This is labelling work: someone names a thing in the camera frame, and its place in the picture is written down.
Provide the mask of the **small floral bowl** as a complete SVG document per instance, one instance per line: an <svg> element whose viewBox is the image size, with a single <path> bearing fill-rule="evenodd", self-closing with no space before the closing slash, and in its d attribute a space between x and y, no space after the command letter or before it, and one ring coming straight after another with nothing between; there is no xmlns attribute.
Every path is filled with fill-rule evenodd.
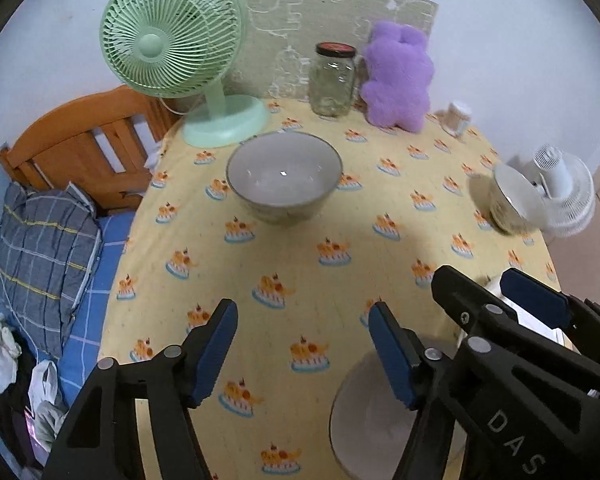
<svg viewBox="0 0 600 480"><path fill-rule="evenodd" d="M523 174L506 164L493 169L489 211L496 226L508 234L531 233L547 226L541 195Z"/></svg>
<svg viewBox="0 0 600 480"><path fill-rule="evenodd" d="M391 479L416 416L394 396L378 355L367 353L332 404L329 439L338 464L353 479Z"/></svg>

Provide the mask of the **large grey floral bowl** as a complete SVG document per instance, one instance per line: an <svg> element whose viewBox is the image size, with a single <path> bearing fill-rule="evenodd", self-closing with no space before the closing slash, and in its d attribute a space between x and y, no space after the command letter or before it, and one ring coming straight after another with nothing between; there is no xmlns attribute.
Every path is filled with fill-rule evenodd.
<svg viewBox="0 0 600 480"><path fill-rule="evenodd" d="M226 182L254 218L292 226L316 216L336 191L342 159L327 141L300 131L268 132L230 155Z"/></svg>

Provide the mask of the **blue grid bedsheet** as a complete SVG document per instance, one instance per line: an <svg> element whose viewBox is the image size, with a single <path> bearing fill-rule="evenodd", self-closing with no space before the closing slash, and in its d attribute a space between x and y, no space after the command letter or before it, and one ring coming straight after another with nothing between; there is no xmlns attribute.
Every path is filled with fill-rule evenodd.
<svg viewBox="0 0 600 480"><path fill-rule="evenodd" d="M96 365L110 294L114 294L114 299L132 299L135 295L133 274L116 278L120 259L130 244L133 220L132 212L97 220L104 237L102 248L96 269L74 312L70 336L57 364L59 388L67 408L76 400Z"/></svg>

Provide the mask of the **white standing fan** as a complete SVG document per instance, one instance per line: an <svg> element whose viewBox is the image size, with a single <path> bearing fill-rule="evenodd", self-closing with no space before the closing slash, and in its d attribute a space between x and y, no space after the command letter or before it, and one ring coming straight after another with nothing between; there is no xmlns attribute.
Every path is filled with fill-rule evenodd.
<svg viewBox="0 0 600 480"><path fill-rule="evenodd" d="M584 231L595 214L595 186L582 160L544 144L528 164L513 168L518 183L518 214L549 238Z"/></svg>

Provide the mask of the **yellow cake print tablecloth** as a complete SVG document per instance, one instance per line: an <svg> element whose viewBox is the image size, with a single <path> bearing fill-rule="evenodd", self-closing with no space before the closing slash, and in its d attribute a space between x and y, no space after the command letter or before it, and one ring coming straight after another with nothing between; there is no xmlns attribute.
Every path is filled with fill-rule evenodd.
<svg viewBox="0 0 600 480"><path fill-rule="evenodd" d="M558 279L540 234L490 226L481 199L498 153L478 130L454 139L434 118L408 133L375 128L357 110L324 119L298 101L268 107L275 130L336 148L337 191L315 217L272 226L225 181L229 148L192 148L170 132L118 265L116 278L135 276L135 295L110 294L100 352L147 360L234 300L236 336L193 414L212 476L353 479L332 452L329 419L347 374L375 352L374 302L449 353L460 332L431 298L438 266L489 284L511 266L550 286Z"/></svg>

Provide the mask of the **cotton swab container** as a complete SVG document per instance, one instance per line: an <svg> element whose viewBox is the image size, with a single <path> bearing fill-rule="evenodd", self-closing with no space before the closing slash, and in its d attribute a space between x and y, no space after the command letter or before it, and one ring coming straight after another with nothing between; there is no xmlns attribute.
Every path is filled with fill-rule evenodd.
<svg viewBox="0 0 600 480"><path fill-rule="evenodd" d="M471 108L462 101L452 101L441 119L441 125L450 136L461 136L471 121Z"/></svg>

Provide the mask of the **blue plaid pillow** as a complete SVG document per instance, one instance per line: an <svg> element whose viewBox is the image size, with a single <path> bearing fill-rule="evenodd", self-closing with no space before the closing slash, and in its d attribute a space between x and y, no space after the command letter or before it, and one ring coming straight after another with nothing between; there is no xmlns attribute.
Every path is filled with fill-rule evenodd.
<svg viewBox="0 0 600 480"><path fill-rule="evenodd" d="M36 351L61 358L96 266L102 230L82 188L35 191L12 182L0 221L0 293Z"/></svg>

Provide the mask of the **purple plush toy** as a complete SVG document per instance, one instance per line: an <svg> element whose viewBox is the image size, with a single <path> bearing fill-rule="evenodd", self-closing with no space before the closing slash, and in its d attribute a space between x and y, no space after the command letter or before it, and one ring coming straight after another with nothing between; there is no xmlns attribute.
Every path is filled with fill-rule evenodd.
<svg viewBox="0 0 600 480"><path fill-rule="evenodd" d="M412 133L424 128L434 76L427 47L428 37L415 27L389 21L374 25L364 51L367 80L360 90L370 124Z"/></svg>

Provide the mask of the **orange wooden headboard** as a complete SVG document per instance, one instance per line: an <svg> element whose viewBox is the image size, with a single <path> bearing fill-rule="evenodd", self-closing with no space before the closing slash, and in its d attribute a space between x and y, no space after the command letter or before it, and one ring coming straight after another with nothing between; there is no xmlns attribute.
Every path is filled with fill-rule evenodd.
<svg viewBox="0 0 600 480"><path fill-rule="evenodd" d="M121 86L38 118L13 146L0 148L0 164L26 188L48 191L74 183L105 214L135 210L151 179L135 116L146 120L156 141L176 123L158 99Z"/></svg>

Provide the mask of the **glass jar black lid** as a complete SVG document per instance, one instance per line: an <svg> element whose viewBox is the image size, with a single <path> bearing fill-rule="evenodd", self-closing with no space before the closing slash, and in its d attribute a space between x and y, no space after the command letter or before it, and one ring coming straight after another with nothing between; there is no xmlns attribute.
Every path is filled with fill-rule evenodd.
<svg viewBox="0 0 600 480"><path fill-rule="evenodd" d="M356 49L342 42L315 45L309 72L309 102L318 116L339 117L351 108L355 83Z"/></svg>

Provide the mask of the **green desk fan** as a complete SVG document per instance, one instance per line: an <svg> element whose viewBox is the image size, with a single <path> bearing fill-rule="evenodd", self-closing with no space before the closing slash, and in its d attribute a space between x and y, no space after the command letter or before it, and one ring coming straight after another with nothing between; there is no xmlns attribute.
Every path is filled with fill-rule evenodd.
<svg viewBox="0 0 600 480"><path fill-rule="evenodd" d="M224 91L246 33L245 0L109 0L99 43L131 89L163 100L204 96L184 115L183 139L222 148L256 136L270 118L260 99Z"/></svg>

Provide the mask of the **green elephant wall mat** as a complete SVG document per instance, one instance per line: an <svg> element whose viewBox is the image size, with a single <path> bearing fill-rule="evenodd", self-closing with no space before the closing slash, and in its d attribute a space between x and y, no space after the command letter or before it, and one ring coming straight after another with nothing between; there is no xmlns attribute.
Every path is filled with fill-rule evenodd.
<svg viewBox="0 0 600 480"><path fill-rule="evenodd" d="M245 0L247 36L224 77L228 94L305 100L315 45L342 42L363 52L375 23L410 25L429 35L430 0Z"/></svg>

